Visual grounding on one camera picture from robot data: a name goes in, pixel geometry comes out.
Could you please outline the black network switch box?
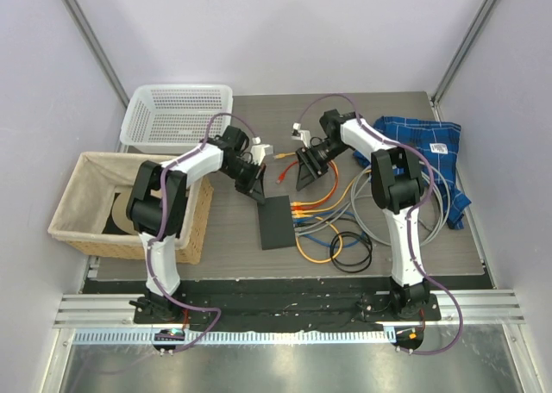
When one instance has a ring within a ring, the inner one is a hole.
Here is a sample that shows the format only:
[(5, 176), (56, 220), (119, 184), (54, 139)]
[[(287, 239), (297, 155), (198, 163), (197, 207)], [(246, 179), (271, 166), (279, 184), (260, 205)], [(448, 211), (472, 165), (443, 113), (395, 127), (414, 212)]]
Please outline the black network switch box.
[(295, 246), (295, 231), (288, 195), (267, 197), (257, 204), (260, 246), (263, 251)]

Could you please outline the blue plaid cloth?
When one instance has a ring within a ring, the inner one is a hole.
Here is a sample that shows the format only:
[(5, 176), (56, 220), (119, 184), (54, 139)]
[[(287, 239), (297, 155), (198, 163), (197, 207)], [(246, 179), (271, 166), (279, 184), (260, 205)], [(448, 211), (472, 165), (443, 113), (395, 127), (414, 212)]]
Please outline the blue plaid cloth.
[(469, 198), (456, 186), (456, 163), (460, 151), (461, 126), (454, 122), (425, 121), (399, 116), (382, 116), (373, 127), (391, 140), (416, 148), (437, 169), (435, 177), (443, 203), (449, 206), (446, 223), (450, 229), (464, 228)]

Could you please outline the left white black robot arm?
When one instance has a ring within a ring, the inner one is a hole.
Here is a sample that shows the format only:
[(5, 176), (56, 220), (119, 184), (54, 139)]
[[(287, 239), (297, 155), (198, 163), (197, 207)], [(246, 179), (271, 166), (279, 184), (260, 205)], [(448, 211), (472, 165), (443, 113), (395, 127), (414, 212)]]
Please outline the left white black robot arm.
[(140, 165), (126, 208), (147, 267), (146, 292), (130, 303), (136, 323), (173, 323), (184, 313), (176, 239), (185, 220), (188, 189), (206, 175), (221, 172), (234, 180), (236, 191), (263, 204), (264, 159), (272, 153), (273, 146), (259, 137), (251, 139), (228, 126), (222, 135), (205, 138), (177, 158)]

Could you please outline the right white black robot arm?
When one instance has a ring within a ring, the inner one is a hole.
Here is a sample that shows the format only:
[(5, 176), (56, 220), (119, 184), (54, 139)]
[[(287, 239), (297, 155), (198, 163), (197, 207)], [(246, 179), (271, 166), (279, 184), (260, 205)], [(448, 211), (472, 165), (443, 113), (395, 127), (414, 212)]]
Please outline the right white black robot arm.
[(383, 211), (391, 239), (389, 307), (397, 318), (410, 319), (430, 298), (417, 226), (419, 207), (427, 198), (423, 156), (384, 136), (355, 112), (342, 115), (332, 109), (319, 122), (326, 137), (315, 146), (304, 141), (295, 152), (299, 166), (296, 189), (320, 178), (329, 162), (349, 148), (369, 159), (372, 198)]

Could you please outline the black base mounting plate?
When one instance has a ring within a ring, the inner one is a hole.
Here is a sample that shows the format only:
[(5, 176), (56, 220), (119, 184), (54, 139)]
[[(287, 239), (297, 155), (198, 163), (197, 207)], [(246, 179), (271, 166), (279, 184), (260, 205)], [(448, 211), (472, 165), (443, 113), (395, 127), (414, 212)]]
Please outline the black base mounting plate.
[[(476, 276), (440, 276), (436, 281), (448, 290), (493, 290), (488, 274)], [(383, 277), (345, 278), (263, 278), (263, 279), (186, 279), (181, 282), (179, 293), (186, 303), (208, 302), (230, 317), (230, 311), (296, 313), (307, 307), (314, 311), (336, 309), (331, 302), (341, 298), (349, 307), (362, 296), (386, 295), (391, 289), (391, 279)], [(100, 281), (87, 278), (83, 293), (86, 295), (132, 295), (146, 292), (145, 281)]]

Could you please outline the white perforated plastic basket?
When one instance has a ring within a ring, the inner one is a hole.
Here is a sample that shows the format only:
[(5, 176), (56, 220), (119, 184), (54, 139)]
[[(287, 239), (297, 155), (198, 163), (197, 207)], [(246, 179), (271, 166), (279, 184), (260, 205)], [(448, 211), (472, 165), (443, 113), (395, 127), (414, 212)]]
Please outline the white perforated plastic basket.
[(148, 154), (182, 154), (204, 137), (210, 118), (223, 112), (210, 128), (222, 134), (230, 124), (233, 91), (224, 84), (146, 84), (129, 100), (120, 142)]

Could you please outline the brown tape roll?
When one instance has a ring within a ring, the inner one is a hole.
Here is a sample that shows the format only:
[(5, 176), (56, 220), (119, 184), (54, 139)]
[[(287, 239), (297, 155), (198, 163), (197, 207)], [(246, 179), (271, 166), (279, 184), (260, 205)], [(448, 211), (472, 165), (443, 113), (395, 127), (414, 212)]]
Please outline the brown tape roll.
[(130, 190), (118, 192), (114, 198), (110, 216), (117, 234), (137, 235), (134, 224), (126, 213), (129, 198)]

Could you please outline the wicker basket with liner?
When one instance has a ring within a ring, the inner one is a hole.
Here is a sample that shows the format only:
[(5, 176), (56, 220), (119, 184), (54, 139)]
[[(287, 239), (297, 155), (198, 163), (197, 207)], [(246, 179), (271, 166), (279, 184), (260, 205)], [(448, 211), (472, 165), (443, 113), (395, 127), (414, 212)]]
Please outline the wicker basket with liner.
[[(83, 152), (48, 227), (48, 233), (86, 255), (143, 261), (145, 251), (136, 234), (107, 234), (104, 227), (117, 192), (131, 190), (139, 166), (161, 163), (170, 155)], [(186, 192), (184, 224), (175, 241), (176, 260), (200, 262), (213, 197), (208, 178)]]

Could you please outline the aluminium frame rail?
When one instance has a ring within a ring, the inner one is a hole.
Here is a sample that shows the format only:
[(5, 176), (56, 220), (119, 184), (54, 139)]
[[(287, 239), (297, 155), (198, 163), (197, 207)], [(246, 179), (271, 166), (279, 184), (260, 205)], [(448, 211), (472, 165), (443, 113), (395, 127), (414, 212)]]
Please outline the aluminium frame rail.
[(188, 324), (204, 329), (213, 320), (217, 331), (298, 332), (348, 331), (365, 326), (428, 324), (519, 324), (524, 315), (510, 290), (457, 290), (432, 294), (423, 307), (392, 311), (385, 292), (295, 292), (283, 295), (195, 292), (189, 307), (155, 314), (136, 294), (66, 295), (54, 318), (57, 328), (107, 328)]

